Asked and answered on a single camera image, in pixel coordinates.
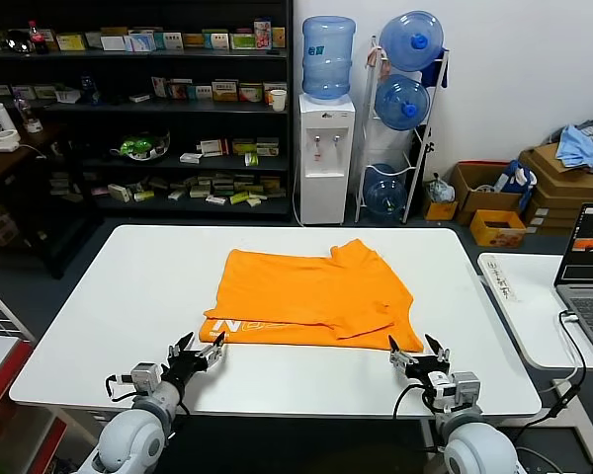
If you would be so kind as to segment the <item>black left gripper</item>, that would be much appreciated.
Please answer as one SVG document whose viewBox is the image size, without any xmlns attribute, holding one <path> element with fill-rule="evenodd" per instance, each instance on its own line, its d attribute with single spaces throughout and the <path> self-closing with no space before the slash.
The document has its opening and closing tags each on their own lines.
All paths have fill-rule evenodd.
<svg viewBox="0 0 593 474">
<path fill-rule="evenodd" d="M 163 371 L 161 380 L 173 385 L 179 393 L 184 393 L 189 380 L 199 371 L 215 365 L 222 356 L 225 332 L 222 331 L 208 346 L 199 351 L 186 351 L 194 340 L 194 332 L 183 336 L 168 348 L 169 366 Z"/>
</svg>

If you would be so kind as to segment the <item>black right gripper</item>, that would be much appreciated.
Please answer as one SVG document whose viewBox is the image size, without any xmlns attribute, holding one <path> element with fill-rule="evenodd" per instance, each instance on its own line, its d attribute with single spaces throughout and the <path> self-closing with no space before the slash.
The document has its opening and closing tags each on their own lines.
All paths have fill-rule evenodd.
<svg viewBox="0 0 593 474">
<path fill-rule="evenodd" d="M 389 362 L 405 374 L 409 389 L 421 392 L 422 403 L 431 413 L 452 413 L 457 406 L 456 384 L 448 371 L 439 365 L 450 362 L 450 350 L 429 334 L 425 339 L 432 351 L 431 361 L 427 363 L 402 351 L 394 337 L 389 335 Z"/>
</svg>

